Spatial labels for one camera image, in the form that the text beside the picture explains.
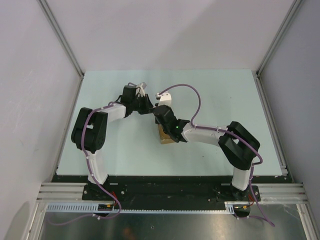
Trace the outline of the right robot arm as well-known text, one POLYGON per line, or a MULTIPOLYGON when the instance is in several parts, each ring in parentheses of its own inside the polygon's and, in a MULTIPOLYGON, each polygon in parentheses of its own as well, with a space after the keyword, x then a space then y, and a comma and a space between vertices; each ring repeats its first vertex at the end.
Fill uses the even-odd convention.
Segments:
POLYGON ((155 107, 153 115, 163 132, 176 143, 204 143, 220 147, 233 166, 233 177, 227 193, 237 201, 248 196, 253 160, 258 156, 261 145, 239 122, 232 121, 224 127, 193 125, 189 120, 176 118, 167 105, 155 107))

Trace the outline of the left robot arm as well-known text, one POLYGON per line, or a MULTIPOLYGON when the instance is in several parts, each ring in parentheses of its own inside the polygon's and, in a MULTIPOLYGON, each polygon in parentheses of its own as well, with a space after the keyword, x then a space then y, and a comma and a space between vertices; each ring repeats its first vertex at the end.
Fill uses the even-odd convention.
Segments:
POLYGON ((110 196, 111 188, 104 184, 108 178, 101 149, 105 144, 109 123, 124 119, 133 112, 151 113, 153 105, 145 92, 146 83, 128 83, 115 101, 96 109, 82 107, 79 110, 71 141, 83 151, 89 170, 88 180, 95 184, 93 194, 100 200, 110 196))

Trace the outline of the brown cardboard express box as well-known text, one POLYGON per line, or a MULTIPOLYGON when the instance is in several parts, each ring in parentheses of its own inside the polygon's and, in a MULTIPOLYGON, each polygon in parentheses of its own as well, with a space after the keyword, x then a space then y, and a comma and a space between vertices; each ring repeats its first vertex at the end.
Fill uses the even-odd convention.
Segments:
POLYGON ((175 141, 172 140, 171 137, 164 132, 163 127, 160 124, 157 125, 157 128, 158 128, 160 143, 162 145, 175 143, 175 141))

